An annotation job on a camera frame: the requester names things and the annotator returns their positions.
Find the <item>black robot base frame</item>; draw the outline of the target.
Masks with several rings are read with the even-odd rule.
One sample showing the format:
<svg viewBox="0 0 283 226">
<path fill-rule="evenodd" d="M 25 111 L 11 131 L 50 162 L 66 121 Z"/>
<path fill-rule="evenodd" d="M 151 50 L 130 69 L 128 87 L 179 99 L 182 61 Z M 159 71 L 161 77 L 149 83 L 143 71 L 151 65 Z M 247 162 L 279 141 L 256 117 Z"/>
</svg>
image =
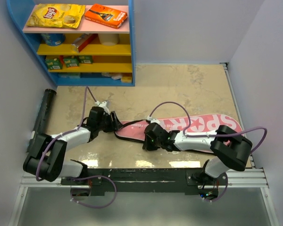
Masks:
<svg viewBox="0 0 283 226">
<path fill-rule="evenodd" d="M 200 177 L 201 168 L 160 168 L 160 169 L 88 169 L 84 177 L 103 175 L 109 177 L 121 193 L 183 193 L 185 195 L 200 195 L 213 189 L 216 179 L 219 188 L 225 186 L 221 174 L 217 178 Z M 91 181 L 92 194 L 103 196 L 114 192 L 112 184 L 106 179 L 93 178 Z M 63 186 L 72 189 L 87 188 L 88 181 L 73 181 L 67 178 L 61 180 Z"/>
</svg>

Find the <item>black shuttlecock tube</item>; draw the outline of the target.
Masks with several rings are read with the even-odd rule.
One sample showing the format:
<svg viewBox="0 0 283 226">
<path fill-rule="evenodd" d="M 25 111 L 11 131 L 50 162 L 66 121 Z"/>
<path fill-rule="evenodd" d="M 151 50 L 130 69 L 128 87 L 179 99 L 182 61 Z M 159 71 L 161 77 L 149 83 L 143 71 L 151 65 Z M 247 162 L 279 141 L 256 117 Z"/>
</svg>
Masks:
<svg viewBox="0 0 283 226">
<path fill-rule="evenodd" d="M 56 98 L 56 94 L 57 94 L 56 91 L 52 89 L 45 89 L 44 91 L 42 102 L 39 106 L 38 114 L 26 150 L 27 153 L 30 152 L 35 142 L 36 136 L 38 134 L 42 134 L 46 132 L 46 129 L 49 124 L 50 114 L 52 112 L 53 104 Z"/>
</svg>

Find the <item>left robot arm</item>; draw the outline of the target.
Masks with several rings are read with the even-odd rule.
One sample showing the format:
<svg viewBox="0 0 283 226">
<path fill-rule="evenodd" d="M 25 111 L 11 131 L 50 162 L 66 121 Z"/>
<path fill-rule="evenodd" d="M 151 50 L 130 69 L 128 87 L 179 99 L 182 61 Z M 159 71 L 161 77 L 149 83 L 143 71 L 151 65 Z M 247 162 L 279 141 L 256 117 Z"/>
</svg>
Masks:
<svg viewBox="0 0 283 226">
<path fill-rule="evenodd" d="M 103 107 L 92 107 L 86 120 L 74 129 L 51 136 L 37 135 L 23 170 L 34 175 L 37 181 L 72 178 L 78 185 L 83 185 L 88 180 L 87 166 L 75 160 L 66 161 L 66 151 L 91 142 L 101 131 L 115 132 L 122 127 L 114 111 L 108 113 Z"/>
</svg>

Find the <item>pink racket cover bag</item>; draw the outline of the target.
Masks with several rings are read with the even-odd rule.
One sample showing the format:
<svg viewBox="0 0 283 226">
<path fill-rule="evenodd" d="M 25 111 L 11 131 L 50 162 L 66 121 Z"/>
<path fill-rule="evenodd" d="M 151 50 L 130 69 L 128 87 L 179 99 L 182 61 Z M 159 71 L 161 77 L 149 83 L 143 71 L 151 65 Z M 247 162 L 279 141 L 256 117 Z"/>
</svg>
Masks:
<svg viewBox="0 0 283 226">
<path fill-rule="evenodd" d="M 183 129 L 188 125 L 188 118 L 166 118 L 160 119 L 160 125 L 167 133 L 171 131 L 180 131 L 182 135 Z M 121 140 L 142 143 L 145 140 L 145 129 L 149 125 L 145 120 L 142 121 L 122 121 L 123 128 L 115 132 L 115 136 Z M 207 133 L 217 130 L 221 125 L 229 126 L 234 132 L 241 132 L 240 124 L 232 117 L 224 114 L 205 114 L 191 117 L 191 126 L 187 129 L 189 134 Z M 210 149 L 210 141 L 202 141 L 200 138 L 190 146 L 183 148 L 184 151 L 214 153 Z"/>
</svg>

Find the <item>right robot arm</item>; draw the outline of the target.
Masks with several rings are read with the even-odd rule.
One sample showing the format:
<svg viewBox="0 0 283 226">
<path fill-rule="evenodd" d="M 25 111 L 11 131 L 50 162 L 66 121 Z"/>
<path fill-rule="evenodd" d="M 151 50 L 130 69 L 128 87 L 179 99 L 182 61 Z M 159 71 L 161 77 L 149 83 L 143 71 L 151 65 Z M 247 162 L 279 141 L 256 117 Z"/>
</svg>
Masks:
<svg viewBox="0 0 283 226">
<path fill-rule="evenodd" d="M 252 142 L 226 125 L 217 130 L 200 133 L 166 131 L 157 123 L 150 123 L 145 131 L 143 149 L 162 148 L 172 151 L 212 151 L 215 158 L 208 160 L 198 176 L 206 185 L 213 184 L 228 170 L 244 171 L 251 154 Z"/>
</svg>

